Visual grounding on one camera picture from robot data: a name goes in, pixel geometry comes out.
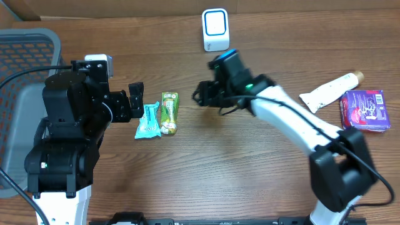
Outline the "green drink carton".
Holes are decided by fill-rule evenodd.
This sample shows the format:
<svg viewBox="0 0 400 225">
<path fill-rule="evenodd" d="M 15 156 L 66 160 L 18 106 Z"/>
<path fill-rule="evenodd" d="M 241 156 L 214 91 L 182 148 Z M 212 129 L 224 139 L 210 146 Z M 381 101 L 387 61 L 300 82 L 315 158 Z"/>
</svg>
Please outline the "green drink carton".
<svg viewBox="0 0 400 225">
<path fill-rule="evenodd" d="M 162 93 L 161 122 L 162 134 L 173 135 L 177 131 L 179 95 L 176 92 Z"/>
</svg>

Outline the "teal snack pouch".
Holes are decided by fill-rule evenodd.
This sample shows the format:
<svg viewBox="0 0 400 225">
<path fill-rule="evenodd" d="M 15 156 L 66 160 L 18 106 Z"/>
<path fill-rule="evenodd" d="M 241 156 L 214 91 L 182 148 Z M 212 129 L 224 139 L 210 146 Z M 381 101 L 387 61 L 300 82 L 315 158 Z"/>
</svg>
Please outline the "teal snack pouch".
<svg viewBox="0 0 400 225">
<path fill-rule="evenodd" d="M 157 111 L 159 108 L 159 102 L 154 104 L 144 105 L 144 114 L 139 119 L 139 126 L 135 133 L 135 139 L 150 139 L 155 137 L 161 137 L 161 130 L 157 120 Z"/>
</svg>

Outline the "white tube gold cap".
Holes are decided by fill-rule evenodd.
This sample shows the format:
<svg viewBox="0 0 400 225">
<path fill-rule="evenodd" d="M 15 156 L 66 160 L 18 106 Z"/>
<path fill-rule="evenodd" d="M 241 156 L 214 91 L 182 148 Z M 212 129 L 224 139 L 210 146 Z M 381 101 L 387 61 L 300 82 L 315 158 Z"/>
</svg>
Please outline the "white tube gold cap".
<svg viewBox="0 0 400 225">
<path fill-rule="evenodd" d="M 350 72 L 317 87 L 309 93 L 300 94 L 299 97 L 309 110 L 315 114 L 319 109 L 340 98 L 346 91 L 356 88 L 364 79 L 365 76 L 361 71 Z"/>
</svg>

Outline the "purple snack package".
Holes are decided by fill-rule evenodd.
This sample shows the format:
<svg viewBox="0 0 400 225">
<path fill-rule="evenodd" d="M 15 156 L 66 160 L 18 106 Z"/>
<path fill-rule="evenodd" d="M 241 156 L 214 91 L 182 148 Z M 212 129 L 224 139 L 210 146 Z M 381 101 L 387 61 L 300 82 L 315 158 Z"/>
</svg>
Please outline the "purple snack package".
<svg viewBox="0 0 400 225">
<path fill-rule="evenodd" d="M 383 90 L 351 90 L 339 98 L 344 129 L 384 132 L 391 127 Z"/>
</svg>

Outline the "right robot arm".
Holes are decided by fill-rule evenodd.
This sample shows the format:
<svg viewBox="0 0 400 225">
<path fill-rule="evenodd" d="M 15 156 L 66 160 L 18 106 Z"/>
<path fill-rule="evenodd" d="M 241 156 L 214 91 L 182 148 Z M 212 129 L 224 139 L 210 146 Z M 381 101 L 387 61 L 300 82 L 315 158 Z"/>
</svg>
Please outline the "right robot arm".
<svg viewBox="0 0 400 225">
<path fill-rule="evenodd" d="M 192 98 L 200 106 L 246 109 L 279 129 L 309 160 L 317 204 L 306 224 L 342 224 L 378 177 L 363 133 L 341 129 L 308 112 L 265 74 L 253 76 L 232 49 L 208 62 L 212 81 Z"/>
</svg>

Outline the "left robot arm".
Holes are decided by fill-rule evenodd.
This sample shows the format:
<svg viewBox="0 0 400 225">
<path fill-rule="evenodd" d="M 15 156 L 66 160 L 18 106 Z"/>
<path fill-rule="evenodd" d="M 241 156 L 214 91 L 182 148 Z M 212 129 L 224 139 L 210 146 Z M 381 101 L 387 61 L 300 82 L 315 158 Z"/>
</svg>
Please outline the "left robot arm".
<svg viewBox="0 0 400 225">
<path fill-rule="evenodd" d="M 39 224 L 86 224 L 94 167 L 111 123 L 144 114 L 142 82 L 111 92 L 105 72 L 66 71 L 48 77 L 42 118 L 27 154 L 27 190 Z"/>
</svg>

